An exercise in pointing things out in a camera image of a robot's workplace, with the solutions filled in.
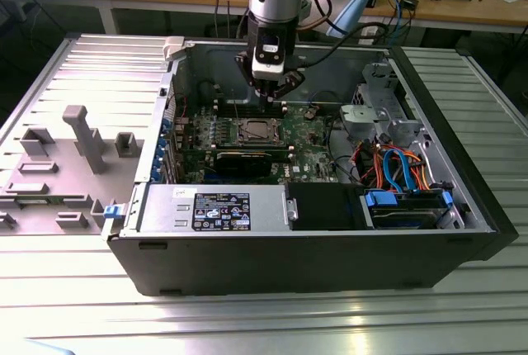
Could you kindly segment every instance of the yellow wire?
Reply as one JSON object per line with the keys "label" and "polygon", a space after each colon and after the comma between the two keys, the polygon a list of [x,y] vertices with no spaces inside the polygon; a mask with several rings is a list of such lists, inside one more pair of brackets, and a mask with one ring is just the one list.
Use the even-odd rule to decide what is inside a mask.
{"label": "yellow wire", "polygon": [[423,178],[423,184],[426,186],[426,189],[427,190],[431,190],[431,188],[429,187],[429,185],[427,184],[427,180],[426,180],[426,168],[424,166],[422,166],[422,178]]}

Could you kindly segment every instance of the floor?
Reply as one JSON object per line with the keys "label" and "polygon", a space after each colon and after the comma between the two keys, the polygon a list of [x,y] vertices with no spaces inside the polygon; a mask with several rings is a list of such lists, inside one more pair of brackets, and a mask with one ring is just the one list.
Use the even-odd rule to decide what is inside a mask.
{"label": "floor", "polygon": [[[46,6],[45,10],[72,33],[103,33],[99,15],[93,8]],[[0,8],[0,22],[5,17]],[[163,12],[118,10],[117,17],[123,34],[203,37],[213,33],[212,16],[208,14],[173,12],[168,21]],[[227,35],[226,27],[221,26],[219,32]],[[420,29],[412,31],[406,45],[419,43],[422,33]],[[30,10],[23,23],[0,26],[0,122],[8,117],[63,36],[38,7]],[[473,32],[463,35],[456,47],[469,51],[488,74],[496,78],[514,41],[509,35]],[[523,115],[528,112],[528,101],[522,96],[523,92],[528,92],[527,82],[528,54],[524,54],[502,85],[502,90]]]}

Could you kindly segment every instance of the gray plastic tab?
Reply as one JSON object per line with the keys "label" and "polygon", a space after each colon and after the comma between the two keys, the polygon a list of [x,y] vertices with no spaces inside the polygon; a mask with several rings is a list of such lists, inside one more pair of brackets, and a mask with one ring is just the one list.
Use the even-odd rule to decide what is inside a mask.
{"label": "gray plastic tab", "polygon": [[62,229],[86,228],[88,220],[82,212],[59,212],[55,219]]}
{"label": "gray plastic tab", "polygon": [[79,196],[68,196],[64,198],[64,204],[68,208],[89,208],[92,206],[93,200],[90,194],[84,194]]}
{"label": "gray plastic tab", "polygon": [[90,215],[92,215],[93,220],[99,227],[102,227],[105,224],[105,216],[103,212],[105,208],[102,207],[102,204],[99,200],[95,200],[90,210]]}
{"label": "gray plastic tab", "polygon": [[28,128],[21,137],[20,144],[31,158],[47,157],[44,144],[54,143],[46,128]]}
{"label": "gray plastic tab", "polygon": [[6,189],[7,194],[47,194],[46,183],[11,183]]}
{"label": "gray plastic tab", "polygon": [[22,162],[18,166],[18,171],[21,174],[32,174],[32,173],[56,173],[59,167],[53,161],[41,162],[41,163],[24,163]]}
{"label": "gray plastic tab", "polygon": [[0,212],[0,229],[12,229],[16,222],[8,213]]}
{"label": "gray plastic tab", "polygon": [[64,109],[63,120],[72,126],[81,150],[92,169],[92,172],[102,173],[105,170],[105,162],[102,160],[99,145],[93,139],[93,134],[86,122],[87,110],[85,106],[68,105]]}
{"label": "gray plastic tab", "polygon": [[138,144],[132,132],[120,132],[117,134],[114,144],[120,158],[139,157]]}

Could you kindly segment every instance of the sticker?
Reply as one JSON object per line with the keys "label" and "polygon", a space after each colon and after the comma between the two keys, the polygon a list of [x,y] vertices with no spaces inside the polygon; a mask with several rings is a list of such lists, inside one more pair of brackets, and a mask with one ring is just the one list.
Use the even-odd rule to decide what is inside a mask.
{"label": "sticker", "polygon": [[192,198],[198,190],[195,187],[179,187],[172,191],[172,198]]}
{"label": "sticker", "polygon": [[192,216],[194,231],[250,230],[249,194],[196,193]]}

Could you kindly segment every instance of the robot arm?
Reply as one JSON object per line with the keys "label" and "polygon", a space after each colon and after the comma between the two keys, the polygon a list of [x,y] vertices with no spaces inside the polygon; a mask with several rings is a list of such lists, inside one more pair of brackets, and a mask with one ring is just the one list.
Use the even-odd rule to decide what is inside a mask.
{"label": "robot arm", "polygon": [[[236,61],[247,83],[255,87],[261,109],[265,109],[280,91],[279,81],[295,47],[301,2],[249,0],[247,50],[237,55]],[[304,78],[300,76],[298,79],[302,82]]]}
{"label": "robot arm", "polygon": [[[366,1],[361,0],[356,5],[352,10],[354,15],[345,16],[348,18],[346,28],[351,27],[350,22],[354,25],[359,19]],[[284,96],[304,81],[303,74],[296,70],[293,56],[302,2],[303,0],[249,0],[247,49],[238,54],[235,60],[247,83],[255,87],[262,110],[271,105],[274,99]],[[320,19],[319,12],[314,11],[309,21],[313,21],[313,18]],[[328,28],[328,25],[319,22],[320,28]]]}

